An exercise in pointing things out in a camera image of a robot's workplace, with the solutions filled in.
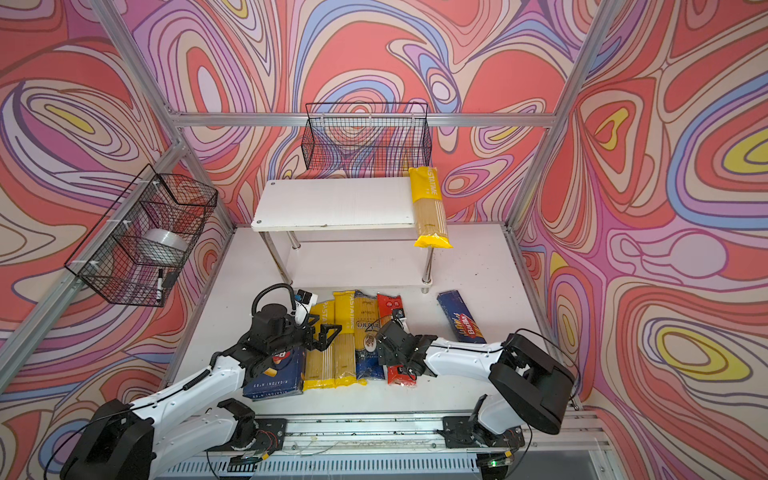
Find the red spaghetti bag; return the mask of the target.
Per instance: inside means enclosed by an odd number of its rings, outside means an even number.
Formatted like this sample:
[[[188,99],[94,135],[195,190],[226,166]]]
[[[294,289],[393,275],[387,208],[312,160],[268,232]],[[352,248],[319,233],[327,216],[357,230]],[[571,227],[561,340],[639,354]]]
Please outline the red spaghetti bag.
[[[377,304],[380,315],[380,328],[388,323],[392,318],[392,311],[394,309],[403,309],[404,305],[400,296],[389,296],[379,293],[377,295]],[[405,326],[404,319],[399,320]],[[410,375],[403,365],[389,365],[383,363],[383,355],[379,354],[380,364],[384,367],[386,373],[386,380],[389,385],[396,385],[402,387],[415,387],[417,379],[415,376]]]

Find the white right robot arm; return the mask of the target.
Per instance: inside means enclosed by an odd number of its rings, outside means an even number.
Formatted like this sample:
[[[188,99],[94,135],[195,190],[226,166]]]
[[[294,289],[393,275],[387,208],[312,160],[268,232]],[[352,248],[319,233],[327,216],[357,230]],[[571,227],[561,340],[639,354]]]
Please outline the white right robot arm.
[[[475,424],[500,436],[524,424],[545,434],[560,433],[571,401],[574,375],[525,336],[474,344],[435,335],[414,335],[392,321],[376,335],[380,362],[402,366],[411,376],[463,377],[490,384],[479,399]]]

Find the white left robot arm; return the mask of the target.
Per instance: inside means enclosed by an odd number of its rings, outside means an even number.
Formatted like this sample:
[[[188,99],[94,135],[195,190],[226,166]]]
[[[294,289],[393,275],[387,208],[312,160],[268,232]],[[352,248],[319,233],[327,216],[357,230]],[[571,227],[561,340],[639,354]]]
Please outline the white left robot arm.
[[[257,436],[255,415],[234,395],[262,375],[278,355],[295,348],[326,350],[342,332],[307,313],[268,304],[250,329],[213,354],[199,372],[147,397],[99,407],[77,432],[62,479],[155,479],[212,447],[248,450]]]

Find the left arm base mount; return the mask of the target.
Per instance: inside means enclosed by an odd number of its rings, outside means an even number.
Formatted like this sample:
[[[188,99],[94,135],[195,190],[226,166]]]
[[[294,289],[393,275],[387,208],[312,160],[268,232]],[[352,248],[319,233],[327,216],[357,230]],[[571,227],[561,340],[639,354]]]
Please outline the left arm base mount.
[[[285,418],[256,418],[239,422],[227,447],[231,451],[272,454],[283,448],[287,425]]]

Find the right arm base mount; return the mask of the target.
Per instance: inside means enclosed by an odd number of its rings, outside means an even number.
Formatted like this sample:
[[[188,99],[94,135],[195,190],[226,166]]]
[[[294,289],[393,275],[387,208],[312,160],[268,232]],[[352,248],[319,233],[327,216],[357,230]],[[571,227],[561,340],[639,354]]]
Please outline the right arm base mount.
[[[471,416],[445,416],[442,428],[436,433],[444,439],[447,448],[505,448],[515,452],[525,445],[520,427],[495,434]]]

